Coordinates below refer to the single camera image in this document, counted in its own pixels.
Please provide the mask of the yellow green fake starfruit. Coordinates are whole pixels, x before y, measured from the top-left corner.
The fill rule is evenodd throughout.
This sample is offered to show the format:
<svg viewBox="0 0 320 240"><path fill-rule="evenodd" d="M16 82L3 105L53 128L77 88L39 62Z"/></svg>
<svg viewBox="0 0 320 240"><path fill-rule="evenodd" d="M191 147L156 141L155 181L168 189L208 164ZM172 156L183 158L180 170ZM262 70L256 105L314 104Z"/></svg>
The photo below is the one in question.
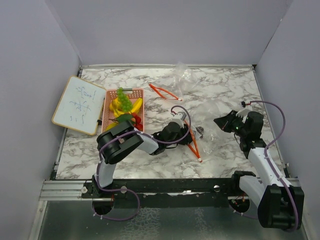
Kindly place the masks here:
<svg viewBox="0 0 320 240"><path fill-rule="evenodd" d="M117 122L112 122L105 128L105 131L112 129L112 128L116 127L117 125L118 125Z"/></svg>

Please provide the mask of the red fake berry bunch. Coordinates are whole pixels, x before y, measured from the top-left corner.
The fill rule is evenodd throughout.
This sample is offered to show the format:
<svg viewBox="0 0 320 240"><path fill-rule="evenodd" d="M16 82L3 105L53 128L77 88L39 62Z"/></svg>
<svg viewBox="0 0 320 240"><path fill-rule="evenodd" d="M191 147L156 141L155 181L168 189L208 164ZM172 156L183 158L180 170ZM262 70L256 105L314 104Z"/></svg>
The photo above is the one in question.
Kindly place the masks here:
<svg viewBox="0 0 320 240"><path fill-rule="evenodd" d="M133 126L138 129L139 131L143 130L143 124L142 124L142 119L139 117L136 113L125 113L121 114L118 117L115 118L110 118L109 119L114 125L115 124L120 124L125 121L130 121Z"/></svg>

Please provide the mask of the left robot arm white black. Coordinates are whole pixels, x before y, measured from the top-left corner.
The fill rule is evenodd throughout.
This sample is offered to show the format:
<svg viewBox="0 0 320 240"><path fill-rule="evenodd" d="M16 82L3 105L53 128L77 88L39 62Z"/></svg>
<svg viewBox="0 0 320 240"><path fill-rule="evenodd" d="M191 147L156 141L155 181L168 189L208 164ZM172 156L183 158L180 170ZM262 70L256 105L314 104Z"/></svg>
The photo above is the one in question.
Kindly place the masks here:
<svg viewBox="0 0 320 240"><path fill-rule="evenodd" d="M116 164L134 150L156 156L177 145L188 145L192 140L192 129L186 123L171 121L152 135L138 130L130 120L119 123L97 137L99 162L94 174L94 193L101 198L110 193Z"/></svg>

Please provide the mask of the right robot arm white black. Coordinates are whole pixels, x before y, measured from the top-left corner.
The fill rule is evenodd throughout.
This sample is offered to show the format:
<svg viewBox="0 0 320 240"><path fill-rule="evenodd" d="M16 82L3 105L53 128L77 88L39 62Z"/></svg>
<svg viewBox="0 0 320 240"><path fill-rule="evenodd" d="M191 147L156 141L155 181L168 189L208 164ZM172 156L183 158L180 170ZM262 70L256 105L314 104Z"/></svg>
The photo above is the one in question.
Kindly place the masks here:
<svg viewBox="0 0 320 240"><path fill-rule="evenodd" d="M236 171L229 189L240 196L246 193L257 206L257 218L264 228L295 231L301 227L304 192L281 173L269 155L262 139L264 116L256 111L245 110L239 115L232 110L223 117L215 118L216 125L226 133L239 137L239 147L252 163L257 175Z"/></svg>

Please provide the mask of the pink plastic basket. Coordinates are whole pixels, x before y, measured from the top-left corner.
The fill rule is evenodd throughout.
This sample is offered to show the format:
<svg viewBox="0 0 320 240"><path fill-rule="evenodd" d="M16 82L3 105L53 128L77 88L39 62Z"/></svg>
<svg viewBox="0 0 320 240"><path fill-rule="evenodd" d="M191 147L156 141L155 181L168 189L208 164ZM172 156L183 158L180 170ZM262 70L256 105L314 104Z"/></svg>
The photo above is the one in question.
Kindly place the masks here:
<svg viewBox="0 0 320 240"><path fill-rule="evenodd" d="M106 91L102 113L101 131L130 120L140 131L144 129L144 90L142 88L118 88Z"/></svg>

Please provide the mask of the yellow fake banana bunch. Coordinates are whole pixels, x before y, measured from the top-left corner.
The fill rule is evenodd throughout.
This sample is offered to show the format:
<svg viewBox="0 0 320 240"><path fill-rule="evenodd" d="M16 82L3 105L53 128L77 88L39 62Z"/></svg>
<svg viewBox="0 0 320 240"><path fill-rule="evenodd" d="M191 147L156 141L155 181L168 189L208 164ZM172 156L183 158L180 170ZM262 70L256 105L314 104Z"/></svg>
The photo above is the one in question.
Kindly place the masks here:
<svg viewBox="0 0 320 240"><path fill-rule="evenodd" d="M116 110L115 109L113 111L113 114L114 114L115 117L118 117L118 116L126 114L126 113L129 113L129 114L136 113L136 114L138 114L142 106L143 106L143 99L142 98L138 98L134 103L132 103L131 111L123 112L122 110Z"/></svg>

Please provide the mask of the green fake grape bunch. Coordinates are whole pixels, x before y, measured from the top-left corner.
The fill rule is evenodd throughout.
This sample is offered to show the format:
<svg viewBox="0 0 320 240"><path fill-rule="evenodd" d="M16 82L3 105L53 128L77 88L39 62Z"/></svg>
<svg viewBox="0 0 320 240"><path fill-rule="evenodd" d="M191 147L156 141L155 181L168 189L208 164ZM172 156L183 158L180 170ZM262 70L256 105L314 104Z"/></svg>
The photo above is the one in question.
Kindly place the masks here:
<svg viewBox="0 0 320 240"><path fill-rule="evenodd" d="M132 102L129 100L128 96L124 93L124 90L122 87L118 88L116 90L117 92L117 98L119 101L119 109L123 112L129 112L133 108Z"/></svg>

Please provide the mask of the zip bag with berries grapes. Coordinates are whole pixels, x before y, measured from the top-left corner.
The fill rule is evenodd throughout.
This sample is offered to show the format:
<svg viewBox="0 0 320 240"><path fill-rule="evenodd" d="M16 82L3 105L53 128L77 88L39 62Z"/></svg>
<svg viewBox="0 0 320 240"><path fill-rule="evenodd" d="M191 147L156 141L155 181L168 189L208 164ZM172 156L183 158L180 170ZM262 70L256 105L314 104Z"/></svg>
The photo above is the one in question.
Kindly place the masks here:
<svg viewBox="0 0 320 240"><path fill-rule="evenodd" d="M191 129L195 136L198 153L201 161L206 161L214 156L228 138L226 134L214 123L215 118L221 117L218 103L206 100L190 109ZM203 138L199 138L196 127L204 128Z"/></svg>

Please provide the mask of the zip bag with yellow fruit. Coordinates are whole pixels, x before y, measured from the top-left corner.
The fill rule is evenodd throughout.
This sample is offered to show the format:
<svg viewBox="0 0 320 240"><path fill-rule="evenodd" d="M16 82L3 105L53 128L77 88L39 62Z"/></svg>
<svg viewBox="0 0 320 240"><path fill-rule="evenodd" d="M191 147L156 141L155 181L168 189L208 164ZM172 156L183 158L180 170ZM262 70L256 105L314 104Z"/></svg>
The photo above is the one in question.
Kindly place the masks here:
<svg viewBox="0 0 320 240"><path fill-rule="evenodd" d="M184 95L191 93L199 82L196 73L186 64L179 62L169 73L148 85L161 98L182 102Z"/></svg>

